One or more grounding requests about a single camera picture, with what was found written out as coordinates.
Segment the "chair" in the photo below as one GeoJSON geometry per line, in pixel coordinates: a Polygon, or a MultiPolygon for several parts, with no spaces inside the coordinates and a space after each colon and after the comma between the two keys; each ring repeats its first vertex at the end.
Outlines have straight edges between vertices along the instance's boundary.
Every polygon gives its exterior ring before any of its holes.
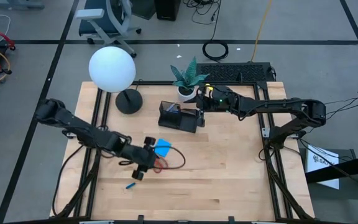
{"type": "Polygon", "coordinates": [[[140,27],[129,27],[132,17],[132,4],[129,0],[87,0],[85,9],[77,10],[76,19],[81,19],[79,35],[89,35],[88,43],[94,44],[93,37],[102,38],[105,45],[118,41],[129,50],[132,57],[136,57],[125,41],[129,31],[142,32],[140,27]]]}

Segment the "lamp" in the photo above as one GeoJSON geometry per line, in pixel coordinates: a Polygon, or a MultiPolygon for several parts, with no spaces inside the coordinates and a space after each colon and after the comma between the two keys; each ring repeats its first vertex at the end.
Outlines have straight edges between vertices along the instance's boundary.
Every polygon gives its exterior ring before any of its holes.
{"type": "Polygon", "coordinates": [[[116,106],[124,114],[138,111],[143,99],[137,90],[126,89],[135,79],[136,68],[132,57],[118,47],[103,47],[96,51],[89,61],[89,74],[100,89],[120,92],[116,97],[116,106]]]}

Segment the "blue marker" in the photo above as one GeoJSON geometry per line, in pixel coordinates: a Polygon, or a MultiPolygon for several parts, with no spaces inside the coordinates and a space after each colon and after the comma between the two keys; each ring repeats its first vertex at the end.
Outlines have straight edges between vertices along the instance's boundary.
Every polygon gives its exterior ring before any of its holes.
{"type": "Polygon", "coordinates": [[[131,184],[129,184],[125,189],[130,189],[131,187],[133,187],[133,186],[135,186],[135,182],[133,182],[133,183],[131,183],[131,184]]]}

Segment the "gray floor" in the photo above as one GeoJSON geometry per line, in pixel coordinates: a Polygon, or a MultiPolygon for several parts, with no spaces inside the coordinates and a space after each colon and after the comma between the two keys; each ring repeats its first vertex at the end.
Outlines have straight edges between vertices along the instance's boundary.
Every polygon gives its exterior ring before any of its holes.
{"type": "MultiPolygon", "coordinates": [[[[12,18],[8,36],[14,40],[58,40],[62,35],[74,0],[48,0],[43,11],[1,10],[12,18]]],[[[358,1],[347,0],[358,25],[358,1]]],[[[80,0],[81,9],[85,0],[80,0]]],[[[267,0],[223,1],[216,39],[253,40],[267,0]]],[[[181,5],[178,20],[159,21],[134,17],[142,26],[133,40],[198,39],[211,37],[213,26],[191,22],[192,9],[181,5]]],[[[210,17],[197,17],[208,21],[210,17]]],[[[0,17],[0,31],[6,30],[6,18],[0,17]]],[[[68,40],[81,40],[79,21],[74,20],[68,40]]],[[[263,40],[357,40],[339,0],[274,1],[261,35],[263,40]]],[[[74,111],[82,81],[90,80],[88,62],[101,45],[66,44],[63,48],[48,97],[65,102],[74,111]]],[[[200,44],[138,44],[135,64],[137,78],[173,80],[169,65],[184,67],[192,57],[209,62],[200,44]]],[[[9,53],[13,74],[0,85],[0,204],[16,159],[29,128],[45,77],[57,45],[18,45],[9,53]]],[[[219,46],[208,47],[220,53],[219,46]]],[[[253,45],[229,45],[229,56],[222,62],[246,62],[253,45]]],[[[288,97],[316,98],[321,101],[343,100],[357,96],[358,45],[259,45],[256,62],[270,62],[283,81],[288,97]]],[[[332,111],[338,105],[332,105],[332,111]]],[[[355,149],[358,155],[358,108],[343,111],[307,138],[317,146],[355,149]]],[[[9,207],[5,222],[47,218],[58,170],[67,140],[55,128],[37,126],[29,154],[9,207]]],[[[318,218],[336,222],[358,222],[358,202],[312,198],[318,218]]]]}

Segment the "wooden tabletop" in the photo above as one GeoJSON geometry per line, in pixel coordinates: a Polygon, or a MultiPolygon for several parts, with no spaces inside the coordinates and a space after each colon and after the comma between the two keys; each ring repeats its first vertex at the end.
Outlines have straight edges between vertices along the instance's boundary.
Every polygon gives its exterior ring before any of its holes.
{"type": "MultiPolygon", "coordinates": [[[[252,86],[230,86],[236,93],[254,97],[252,86]]],[[[132,136],[132,143],[143,145],[146,136],[162,138],[181,150],[186,165],[178,170],[152,170],[143,181],[126,190],[134,182],[133,166],[119,166],[120,158],[102,158],[92,219],[136,220],[210,220],[274,221],[266,165],[258,158],[262,138],[257,116],[238,121],[229,113],[206,113],[205,127],[187,133],[160,127],[158,107],[162,100],[176,102],[175,86],[139,86],[143,106],[135,114],[120,113],[112,94],[107,125],[110,130],[132,136]]],[[[75,115],[91,122],[97,87],[83,82],[75,115]]],[[[268,83],[272,100],[286,98],[283,83],[268,83]]],[[[281,126],[291,120],[289,114],[274,114],[281,126]]],[[[265,125],[269,126],[267,116],[265,125]]],[[[298,151],[295,140],[287,139],[287,147],[298,151]]],[[[78,148],[76,139],[68,140],[65,159],[78,148]]],[[[314,216],[308,186],[298,154],[283,149],[282,161],[289,191],[305,211],[314,216]]],[[[60,211],[78,188],[85,150],[80,151],[63,171],[57,195],[56,208],[60,211]]],[[[171,150],[166,157],[169,166],[181,164],[181,157],[171,150]]],[[[282,217],[285,217],[282,194],[277,188],[282,217]]],[[[85,214],[85,193],[81,214],[85,214]]]]}

